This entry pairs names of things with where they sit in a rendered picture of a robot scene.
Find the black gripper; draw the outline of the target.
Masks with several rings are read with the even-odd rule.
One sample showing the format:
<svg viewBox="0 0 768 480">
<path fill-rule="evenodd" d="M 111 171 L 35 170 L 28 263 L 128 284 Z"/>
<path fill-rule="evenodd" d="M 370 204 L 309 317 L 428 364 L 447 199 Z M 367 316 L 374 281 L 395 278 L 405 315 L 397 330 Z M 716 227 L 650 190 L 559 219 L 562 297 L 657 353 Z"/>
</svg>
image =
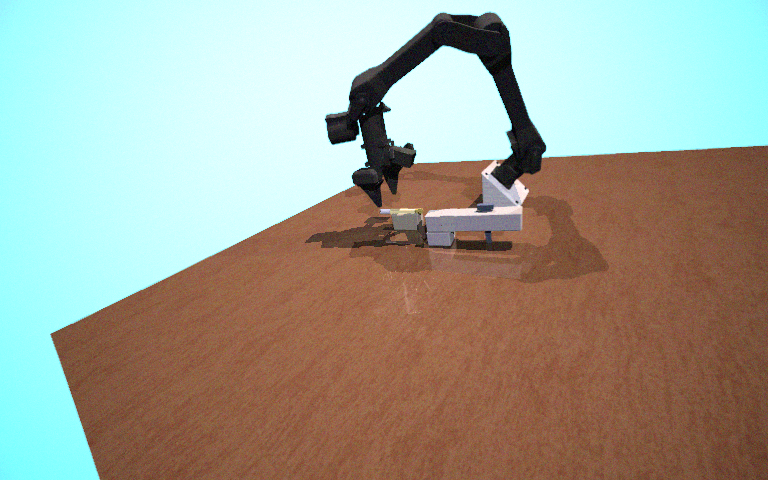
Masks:
<svg viewBox="0 0 768 480">
<path fill-rule="evenodd" d="M 377 207 L 382 207 L 381 184 L 384 176 L 387 185 L 394 195 L 397 193 L 398 175 L 403 168 L 402 165 L 394 164 L 385 166 L 384 155 L 385 146 L 391 143 L 391 138 L 387 134 L 381 137 L 363 140 L 361 150 L 365 149 L 367 162 L 365 167 L 356 170 L 352 174 L 353 184 L 361 187 L 371 198 Z"/>
</svg>

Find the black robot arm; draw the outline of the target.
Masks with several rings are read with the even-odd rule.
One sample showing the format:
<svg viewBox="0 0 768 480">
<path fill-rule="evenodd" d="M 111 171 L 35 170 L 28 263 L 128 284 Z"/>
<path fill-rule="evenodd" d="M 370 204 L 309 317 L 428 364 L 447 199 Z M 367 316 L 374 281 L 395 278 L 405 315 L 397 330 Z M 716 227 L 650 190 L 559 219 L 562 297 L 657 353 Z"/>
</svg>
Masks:
<svg viewBox="0 0 768 480">
<path fill-rule="evenodd" d="M 332 145 L 356 141 L 360 129 L 363 140 L 386 135 L 383 114 L 391 108 L 381 102 L 384 96 L 397 81 L 443 46 L 477 55 L 494 79 L 512 124 L 506 134 L 513 154 L 490 174 L 509 190 L 524 173 L 533 175 L 541 170 L 547 148 L 529 117 L 512 68 L 510 34 L 496 12 L 480 16 L 436 14 L 387 60 L 353 79 L 348 111 L 326 115 L 328 139 Z M 384 164 L 392 162 L 410 168 L 415 156 L 413 144 L 399 147 L 392 140 L 385 146 Z"/>
</svg>

